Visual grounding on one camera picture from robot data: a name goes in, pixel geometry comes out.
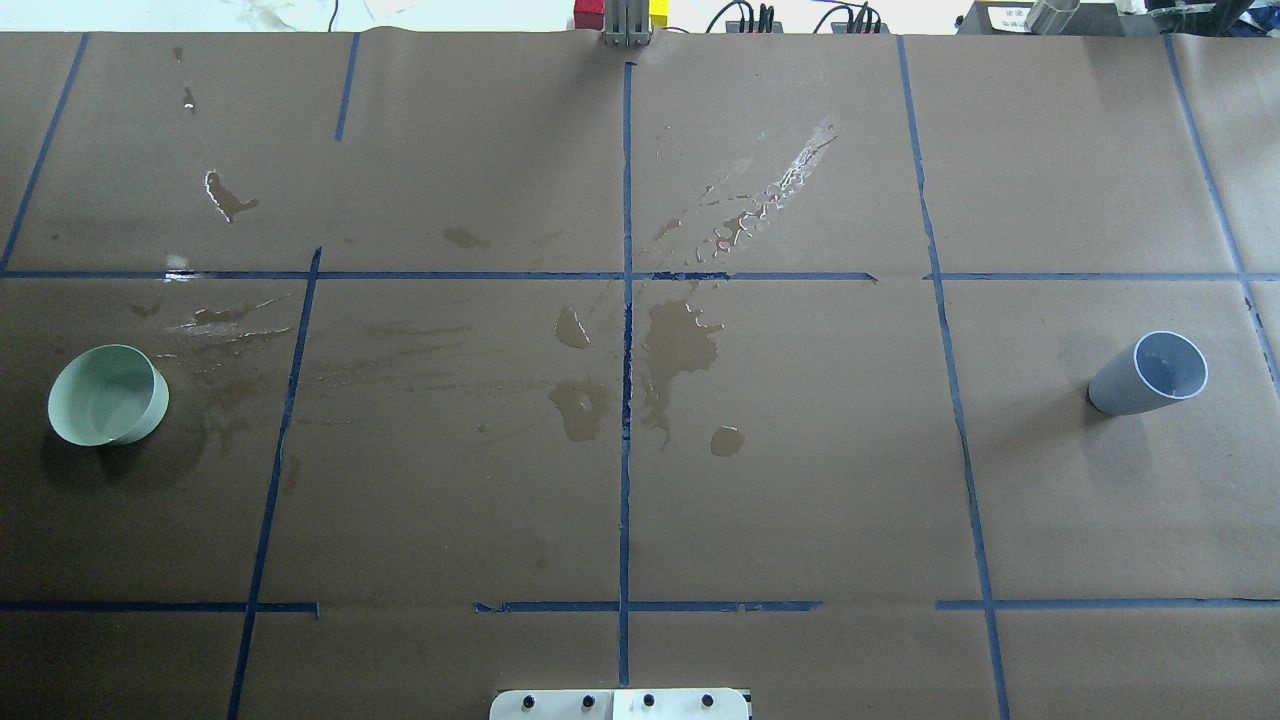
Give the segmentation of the black connector box right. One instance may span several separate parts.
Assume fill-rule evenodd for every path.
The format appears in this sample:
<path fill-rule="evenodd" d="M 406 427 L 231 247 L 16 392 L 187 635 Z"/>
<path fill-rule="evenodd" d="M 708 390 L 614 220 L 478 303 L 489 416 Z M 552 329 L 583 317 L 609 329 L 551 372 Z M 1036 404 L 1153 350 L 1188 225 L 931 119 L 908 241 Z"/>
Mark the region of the black connector box right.
<path fill-rule="evenodd" d="M 881 14 L 869 4 L 845 4 L 847 20 L 840 33 L 879 35 L 884 27 Z"/>

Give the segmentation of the yellow block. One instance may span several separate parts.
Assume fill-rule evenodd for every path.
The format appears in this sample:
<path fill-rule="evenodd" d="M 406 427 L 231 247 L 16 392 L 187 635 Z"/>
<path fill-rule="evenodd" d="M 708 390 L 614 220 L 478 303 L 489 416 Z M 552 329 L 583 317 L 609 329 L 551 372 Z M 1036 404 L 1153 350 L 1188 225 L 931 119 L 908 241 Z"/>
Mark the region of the yellow block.
<path fill-rule="evenodd" d="M 652 23 L 660 28 L 669 23 L 671 0 L 649 0 L 649 17 Z"/>

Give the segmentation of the grey aluminium frame post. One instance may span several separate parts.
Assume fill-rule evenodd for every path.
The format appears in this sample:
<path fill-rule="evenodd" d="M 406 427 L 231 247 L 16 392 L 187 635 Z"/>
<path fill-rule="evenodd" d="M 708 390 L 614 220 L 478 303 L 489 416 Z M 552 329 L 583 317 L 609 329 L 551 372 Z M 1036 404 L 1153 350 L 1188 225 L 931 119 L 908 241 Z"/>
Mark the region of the grey aluminium frame post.
<path fill-rule="evenodd" d="M 611 47 L 644 47 L 652 42 L 649 0 L 605 0 L 602 42 Z"/>

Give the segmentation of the red block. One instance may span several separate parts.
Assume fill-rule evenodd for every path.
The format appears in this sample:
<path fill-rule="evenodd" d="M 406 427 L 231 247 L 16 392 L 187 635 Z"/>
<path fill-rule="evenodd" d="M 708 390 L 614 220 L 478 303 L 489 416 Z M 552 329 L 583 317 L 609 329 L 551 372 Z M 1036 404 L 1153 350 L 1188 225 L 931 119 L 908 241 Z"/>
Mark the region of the red block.
<path fill-rule="evenodd" d="M 604 0 L 573 0 L 572 20 L 575 29 L 603 31 L 604 19 Z"/>

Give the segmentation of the black connector box left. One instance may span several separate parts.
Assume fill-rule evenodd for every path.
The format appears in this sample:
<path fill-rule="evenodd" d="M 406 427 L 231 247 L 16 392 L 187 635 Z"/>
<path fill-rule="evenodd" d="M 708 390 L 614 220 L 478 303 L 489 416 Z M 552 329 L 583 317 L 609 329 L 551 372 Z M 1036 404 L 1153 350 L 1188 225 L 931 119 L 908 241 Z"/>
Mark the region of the black connector box left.
<path fill-rule="evenodd" d="M 723 22 L 723 31 L 731 35 L 780 35 L 785 31 L 776 17 L 776 8 L 768 3 L 727 3 L 716 15 Z"/>

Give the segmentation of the blue cup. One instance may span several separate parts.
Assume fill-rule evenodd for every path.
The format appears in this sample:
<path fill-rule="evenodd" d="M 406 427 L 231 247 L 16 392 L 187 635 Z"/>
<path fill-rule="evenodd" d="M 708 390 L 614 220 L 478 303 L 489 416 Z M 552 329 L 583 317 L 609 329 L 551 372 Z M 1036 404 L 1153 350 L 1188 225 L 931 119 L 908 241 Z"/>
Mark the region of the blue cup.
<path fill-rule="evenodd" d="M 1087 401 L 1107 416 L 1129 416 L 1197 397 L 1210 380 L 1201 348 L 1172 331 L 1134 341 L 1089 380 Z"/>

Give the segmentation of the green bowl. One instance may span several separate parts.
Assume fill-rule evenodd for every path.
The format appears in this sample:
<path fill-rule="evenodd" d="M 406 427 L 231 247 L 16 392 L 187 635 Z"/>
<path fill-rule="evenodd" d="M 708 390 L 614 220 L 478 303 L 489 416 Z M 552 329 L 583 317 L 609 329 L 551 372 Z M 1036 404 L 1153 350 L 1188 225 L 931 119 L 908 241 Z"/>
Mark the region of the green bowl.
<path fill-rule="evenodd" d="M 52 430 L 81 447 L 132 445 L 152 433 L 170 402 L 165 377 L 138 348 L 104 345 L 73 359 L 47 397 Z"/>

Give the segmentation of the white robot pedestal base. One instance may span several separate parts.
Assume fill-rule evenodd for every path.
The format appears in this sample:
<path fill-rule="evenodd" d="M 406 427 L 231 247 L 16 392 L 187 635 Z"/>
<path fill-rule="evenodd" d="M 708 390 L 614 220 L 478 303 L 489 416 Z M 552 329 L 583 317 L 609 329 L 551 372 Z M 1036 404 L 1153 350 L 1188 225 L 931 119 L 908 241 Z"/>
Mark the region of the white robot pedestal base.
<path fill-rule="evenodd" d="M 751 719 L 749 693 L 728 687 L 503 691 L 490 719 Z"/>

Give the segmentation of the brown paper table cover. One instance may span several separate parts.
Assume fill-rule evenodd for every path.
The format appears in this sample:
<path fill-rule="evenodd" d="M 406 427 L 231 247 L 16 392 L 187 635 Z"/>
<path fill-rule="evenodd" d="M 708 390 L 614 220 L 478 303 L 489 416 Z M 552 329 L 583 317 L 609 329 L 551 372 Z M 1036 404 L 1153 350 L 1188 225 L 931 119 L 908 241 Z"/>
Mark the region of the brown paper table cover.
<path fill-rule="evenodd" d="M 5 719 L 663 685 L 1277 716 L 1276 42 L 3 36 Z"/>

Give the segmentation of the metal cylinder weight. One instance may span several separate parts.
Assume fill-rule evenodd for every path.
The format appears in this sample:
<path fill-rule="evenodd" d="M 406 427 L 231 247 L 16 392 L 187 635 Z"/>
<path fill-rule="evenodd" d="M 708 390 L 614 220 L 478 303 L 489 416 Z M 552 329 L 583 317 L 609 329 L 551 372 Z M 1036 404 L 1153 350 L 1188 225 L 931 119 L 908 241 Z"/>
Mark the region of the metal cylinder weight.
<path fill-rule="evenodd" d="M 1025 27 L 1038 36 L 1065 35 L 1080 4 L 1079 0 L 1036 0 L 1027 12 Z"/>

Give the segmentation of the black connector box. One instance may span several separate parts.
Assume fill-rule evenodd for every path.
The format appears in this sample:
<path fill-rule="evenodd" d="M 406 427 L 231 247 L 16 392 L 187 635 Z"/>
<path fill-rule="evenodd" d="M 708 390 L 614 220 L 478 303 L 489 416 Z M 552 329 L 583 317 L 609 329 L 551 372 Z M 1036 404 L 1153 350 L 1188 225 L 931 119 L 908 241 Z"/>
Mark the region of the black connector box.
<path fill-rule="evenodd" d="M 840 33 L 879 35 L 884 27 L 881 14 L 869 4 L 845 4 L 847 20 Z"/>
<path fill-rule="evenodd" d="M 776 8 L 768 3 L 727 3 L 716 15 L 723 22 L 723 31 L 731 35 L 780 35 L 785 31 L 776 17 Z"/>

